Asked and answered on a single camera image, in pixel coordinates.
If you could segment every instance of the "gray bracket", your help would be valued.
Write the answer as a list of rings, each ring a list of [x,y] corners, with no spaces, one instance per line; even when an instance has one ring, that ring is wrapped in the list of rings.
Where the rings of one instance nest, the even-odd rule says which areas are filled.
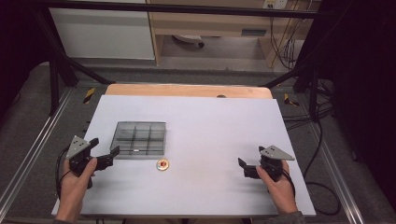
[[[286,160],[294,161],[294,158],[288,153],[282,151],[276,146],[270,146],[260,152],[264,157],[268,157],[275,160]]]
[[[72,143],[70,144],[69,150],[67,151],[66,158],[70,160],[74,156],[76,156],[80,151],[84,150],[88,146],[90,146],[90,142],[85,141],[84,139],[74,136]]]

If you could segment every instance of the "round object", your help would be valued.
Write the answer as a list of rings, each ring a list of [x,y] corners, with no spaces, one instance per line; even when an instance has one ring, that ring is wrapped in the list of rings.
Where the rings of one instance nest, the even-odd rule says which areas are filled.
[[[157,161],[157,170],[165,171],[169,168],[169,161],[166,159],[161,159]]]

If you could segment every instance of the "gray sleeve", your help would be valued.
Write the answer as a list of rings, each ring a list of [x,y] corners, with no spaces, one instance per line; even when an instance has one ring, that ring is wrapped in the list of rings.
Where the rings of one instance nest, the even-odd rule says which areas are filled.
[[[303,213],[295,212],[264,221],[264,224],[305,224]]]
[[[72,224],[72,223],[61,220],[53,220],[52,224]]]

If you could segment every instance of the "white panel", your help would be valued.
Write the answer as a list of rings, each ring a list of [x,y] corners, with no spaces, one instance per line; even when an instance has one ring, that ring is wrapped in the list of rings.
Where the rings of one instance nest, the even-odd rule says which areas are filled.
[[[118,121],[164,121],[168,170],[156,160],[114,160],[96,172],[84,215],[116,217],[257,217],[276,214],[260,179],[245,178],[238,157],[258,165],[258,146],[275,145],[295,157],[276,100],[209,97],[101,98],[86,140],[99,138],[93,156],[107,154]],[[288,161],[296,202],[315,210],[297,161]],[[52,213],[56,213],[56,204]]]
[[[62,8],[52,8],[50,12],[70,57],[154,60],[147,12]]]

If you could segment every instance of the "hand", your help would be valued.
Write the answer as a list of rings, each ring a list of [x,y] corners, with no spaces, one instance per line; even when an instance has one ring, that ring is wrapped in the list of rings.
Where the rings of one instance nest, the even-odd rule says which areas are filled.
[[[289,174],[289,166],[286,161],[282,160],[283,169]],[[256,167],[262,181],[270,191],[271,198],[274,201],[277,212],[280,215],[298,212],[297,204],[294,200],[293,190],[289,180],[285,176],[281,176],[275,182],[260,166]]]
[[[97,159],[91,159],[84,172],[78,177],[70,172],[69,160],[64,161],[61,202],[55,219],[77,223],[82,208],[82,199],[87,190],[88,181],[95,171],[96,164]]]

